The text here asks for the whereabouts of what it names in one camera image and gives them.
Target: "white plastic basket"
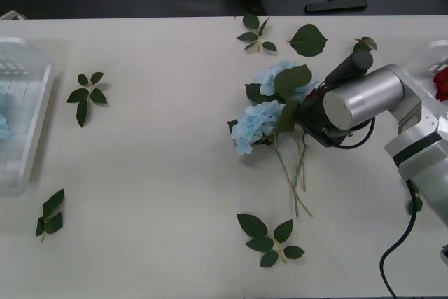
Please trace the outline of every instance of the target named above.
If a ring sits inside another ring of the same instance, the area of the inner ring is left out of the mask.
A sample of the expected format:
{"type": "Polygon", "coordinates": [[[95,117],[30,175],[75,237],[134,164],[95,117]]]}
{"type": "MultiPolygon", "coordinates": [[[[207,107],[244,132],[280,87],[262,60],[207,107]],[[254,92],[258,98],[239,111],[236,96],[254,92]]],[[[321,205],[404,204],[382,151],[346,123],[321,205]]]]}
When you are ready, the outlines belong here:
{"type": "Polygon", "coordinates": [[[436,118],[448,118],[448,101],[441,102],[435,98],[437,88],[433,82],[434,76],[447,67],[448,41],[434,41],[406,64],[405,77],[401,78],[436,118]]]}
{"type": "Polygon", "coordinates": [[[34,155],[55,77],[54,64],[18,38],[0,38],[0,98],[10,136],[0,140],[0,197],[20,196],[34,155]]]}

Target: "light blue flower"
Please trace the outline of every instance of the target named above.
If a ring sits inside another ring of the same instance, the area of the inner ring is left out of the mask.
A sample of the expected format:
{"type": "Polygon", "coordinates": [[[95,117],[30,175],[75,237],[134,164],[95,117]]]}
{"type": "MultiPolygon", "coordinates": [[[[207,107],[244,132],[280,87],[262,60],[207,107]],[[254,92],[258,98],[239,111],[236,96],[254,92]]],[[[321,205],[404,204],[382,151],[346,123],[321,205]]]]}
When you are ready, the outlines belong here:
{"type": "Polygon", "coordinates": [[[311,91],[313,91],[315,88],[319,86],[319,81],[314,81],[313,78],[311,78],[311,82],[307,85],[304,85],[303,87],[298,87],[295,90],[294,98],[297,99],[300,103],[303,103],[305,98],[311,94],[311,91]]]}
{"type": "MultiPolygon", "coordinates": [[[[275,93],[274,82],[277,75],[283,70],[291,69],[296,66],[296,63],[284,60],[270,67],[268,70],[260,71],[253,78],[255,83],[261,84],[260,93],[266,96],[272,96],[275,93]]],[[[314,88],[317,88],[319,83],[319,81],[314,80],[314,77],[311,78],[311,82],[309,84],[303,87],[298,87],[295,90],[296,95],[294,98],[298,99],[300,103],[303,103],[305,97],[309,95],[314,88]]]]}
{"type": "Polygon", "coordinates": [[[275,93],[274,81],[278,74],[283,70],[291,69],[297,66],[296,63],[285,60],[281,61],[268,70],[262,70],[255,75],[253,80],[255,83],[261,84],[260,93],[266,96],[272,96],[275,93]]]}
{"type": "Polygon", "coordinates": [[[251,144],[272,134],[283,107],[284,104],[272,101],[250,106],[244,110],[244,115],[234,125],[231,134],[232,139],[237,142],[238,154],[250,154],[251,144]]]}

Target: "red flower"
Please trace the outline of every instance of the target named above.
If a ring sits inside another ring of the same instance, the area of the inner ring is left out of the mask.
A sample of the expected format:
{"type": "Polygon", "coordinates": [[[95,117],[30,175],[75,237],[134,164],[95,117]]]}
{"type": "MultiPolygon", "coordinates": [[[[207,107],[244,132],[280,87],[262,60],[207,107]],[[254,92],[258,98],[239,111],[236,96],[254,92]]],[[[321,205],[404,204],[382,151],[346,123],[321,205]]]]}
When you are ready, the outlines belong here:
{"type": "Polygon", "coordinates": [[[439,101],[448,100],[448,67],[435,75],[433,81],[437,87],[435,98],[439,101]]]}

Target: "green leaf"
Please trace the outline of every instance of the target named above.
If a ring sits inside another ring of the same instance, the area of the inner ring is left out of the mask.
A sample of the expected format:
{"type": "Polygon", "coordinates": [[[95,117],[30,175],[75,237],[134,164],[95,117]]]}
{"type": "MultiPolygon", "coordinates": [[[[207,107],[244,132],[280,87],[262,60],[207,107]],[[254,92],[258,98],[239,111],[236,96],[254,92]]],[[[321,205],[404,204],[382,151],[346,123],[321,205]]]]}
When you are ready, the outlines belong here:
{"type": "Polygon", "coordinates": [[[268,237],[253,238],[246,246],[259,252],[268,252],[274,246],[274,241],[268,237]]]}
{"type": "Polygon", "coordinates": [[[247,46],[245,47],[244,50],[248,50],[250,47],[252,47],[252,46],[255,45],[255,44],[256,44],[256,42],[253,42],[253,43],[251,43],[250,45],[247,45],[247,46]]]}
{"type": "Polygon", "coordinates": [[[264,49],[270,50],[271,52],[276,52],[277,51],[277,47],[269,41],[263,42],[262,44],[264,49]]]}
{"type": "Polygon", "coordinates": [[[78,82],[79,82],[79,84],[81,84],[81,85],[87,85],[87,84],[89,84],[89,80],[87,79],[87,77],[85,77],[84,74],[79,74],[79,75],[78,75],[78,82]]]}
{"type": "Polygon", "coordinates": [[[257,146],[257,145],[268,145],[268,146],[271,146],[272,142],[268,138],[266,138],[265,140],[259,140],[259,141],[255,142],[255,143],[253,143],[252,145],[254,145],[254,146],[257,146]]]}
{"type": "Polygon", "coordinates": [[[256,15],[247,13],[243,17],[243,24],[249,29],[258,29],[260,21],[256,15]]]}
{"type": "Polygon", "coordinates": [[[90,94],[90,99],[95,103],[107,104],[107,100],[100,89],[95,88],[90,94]]]}
{"type": "Polygon", "coordinates": [[[89,96],[89,90],[85,88],[79,88],[73,91],[68,100],[67,103],[76,103],[81,102],[83,99],[86,99],[89,96]]]}
{"type": "Polygon", "coordinates": [[[227,122],[227,124],[229,125],[230,133],[232,133],[233,127],[234,127],[236,124],[238,124],[238,120],[237,120],[237,119],[235,119],[235,120],[231,120],[230,122],[227,122]]]}
{"type": "Polygon", "coordinates": [[[42,235],[44,230],[45,222],[43,221],[43,217],[39,217],[39,219],[37,220],[36,236],[42,235]]]}
{"type": "MultiPolygon", "coordinates": [[[[423,208],[423,201],[421,200],[420,197],[415,197],[415,201],[417,203],[417,213],[418,213],[423,208]]],[[[407,204],[407,212],[409,214],[412,213],[412,202],[411,201],[409,201],[409,203],[407,204]]]]}
{"type": "Polygon", "coordinates": [[[279,259],[279,254],[275,250],[268,251],[261,258],[260,266],[261,267],[271,267],[275,263],[277,263],[279,259]]]}
{"type": "Polygon", "coordinates": [[[256,104],[262,104],[263,102],[271,102],[271,101],[279,101],[279,103],[283,103],[284,100],[277,94],[273,94],[272,96],[266,96],[260,94],[261,84],[251,83],[245,84],[246,86],[246,95],[252,102],[256,104]]]}
{"type": "Polygon", "coordinates": [[[78,121],[79,126],[83,126],[85,119],[87,117],[87,100],[79,102],[78,109],[76,110],[76,120],[78,121]]]}
{"type": "Polygon", "coordinates": [[[267,18],[266,21],[263,23],[263,25],[261,25],[260,31],[258,32],[258,35],[259,35],[259,36],[262,36],[262,35],[263,35],[263,31],[265,30],[267,21],[268,21],[270,18],[271,18],[271,17],[267,18]]]}
{"type": "Polygon", "coordinates": [[[285,100],[295,95],[298,87],[307,85],[312,78],[312,73],[306,65],[283,70],[274,81],[275,92],[285,100]]]}
{"type": "Polygon", "coordinates": [[[299,105],[299,101],[292,99],[286,102],[285,107],[280,113],[277,123],[275,123],[275,135],[278,136],[282,132],[294,131],[294,113],[299,105]]]}
{"type": "Polygon", "coordinates": [[[361,38],[362,41],[364,41],[369,47],[371,47],[371,49],[378,49],[377,43],[375,42],[374,39],[368,37],[368,36],[363,36],[361,38]]]}
{"type": "Polygon", "coordinates": [[[47,220],[49,215],[51,215],[57,208],[62,204],[65,198],[65,192],[61,189],[59,192],[56,192],[52,197],[48,199],[42,205],[42,217],[44,220],[47,220]]]}
{"type": "Polygon", "coordinates": [[[244,42],[254,42],[258,40],[258,35],[252,32],[247,32],[238,36],[237,39],[244,42]]]}
{"type": "Polygon", "coordinates": [[[90,78],[90,82],[92,82],[92,84],[97,84],[102,79],[103,75],[104,73],[100,72],[93,74],[92,77],[90,78]]]}
{"type": "Polygon", "coordinates": [[[371,50],[372,49],[364,41],[361,40],[353,47],[353,53],[368,53],[371,50]]]}
{"type": "Polygon", "coordinates": [[[57,213],[52,218],[47,220],[47,223],[45,223],[45,232],[47,234],[54,234],[60,228],[62,228],[63,224],[64,223],[63,223],[63,220],[62,220],[62,214],[61,213],[57,213]]]}
{"type": "Polygon", "coordinates": [[[278,243],[285,242],[293,232],[293,220],[286,221],[282,223],[274,230],[274,238],[278,243]]]}
{"type": "Polygon", "coordinates": [[[313,57],[322,53],[327,38],[322,35],[316,26],[306,24],[295,33],[290,44],[301,56],[313,57]]]}
{"type": "Polygon", "coordinates": [[[250,237],[263,238],[267,235],[266,225],[258,217],[249,214],[237,214],[243,231],[250,237]]]}
{"type": "Polygon", "coordinates": [[[289,259],[299,259],[305,251],[295,245],[287,246],[284,250],[285,256],[289,259]]]}

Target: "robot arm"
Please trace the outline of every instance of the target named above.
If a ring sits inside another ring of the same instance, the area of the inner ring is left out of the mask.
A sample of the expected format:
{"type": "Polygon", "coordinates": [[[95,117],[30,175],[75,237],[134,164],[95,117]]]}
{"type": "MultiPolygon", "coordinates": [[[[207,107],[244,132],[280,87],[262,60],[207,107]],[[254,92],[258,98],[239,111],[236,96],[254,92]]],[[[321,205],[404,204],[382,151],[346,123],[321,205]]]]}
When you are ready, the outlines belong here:
{"type": "Polygon", "coordinates": [[[325,147],[341,146],[355,130],[389,111],[399,135],[386,145],[404,181],[411,181],[426,203],[448,226],[448,122],[421,105],[420,97],[403,81],[402,68],[372,66],[370,53],[353,53],[325,79],[313,97],[295,112],[296,122],[325,147]]]}

